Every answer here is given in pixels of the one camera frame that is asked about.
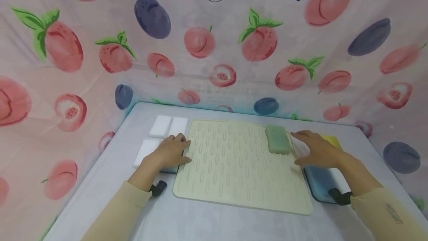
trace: silicone mat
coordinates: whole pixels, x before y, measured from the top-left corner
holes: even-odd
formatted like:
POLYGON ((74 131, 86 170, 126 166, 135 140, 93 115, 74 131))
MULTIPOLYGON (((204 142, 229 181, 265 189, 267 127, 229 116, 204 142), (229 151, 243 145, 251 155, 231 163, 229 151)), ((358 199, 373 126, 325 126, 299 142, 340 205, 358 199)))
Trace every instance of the silicone mat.
POLYGON ((312 202, 296 155, 268 151, 265 128, 242 121, 194 120, 174 183, 177 197, 309 215, 312 202))

